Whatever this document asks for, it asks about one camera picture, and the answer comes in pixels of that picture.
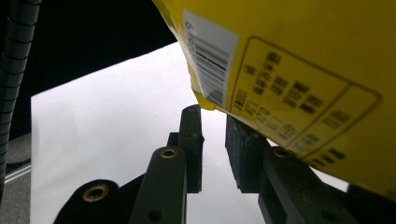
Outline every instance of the snack package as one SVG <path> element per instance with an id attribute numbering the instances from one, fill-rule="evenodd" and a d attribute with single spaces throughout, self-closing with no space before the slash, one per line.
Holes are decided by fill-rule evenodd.
<path id="1" fill-rule="evenodd" d="M 396 202 L 396 3 L 154 3 L 202 108 Z"/>

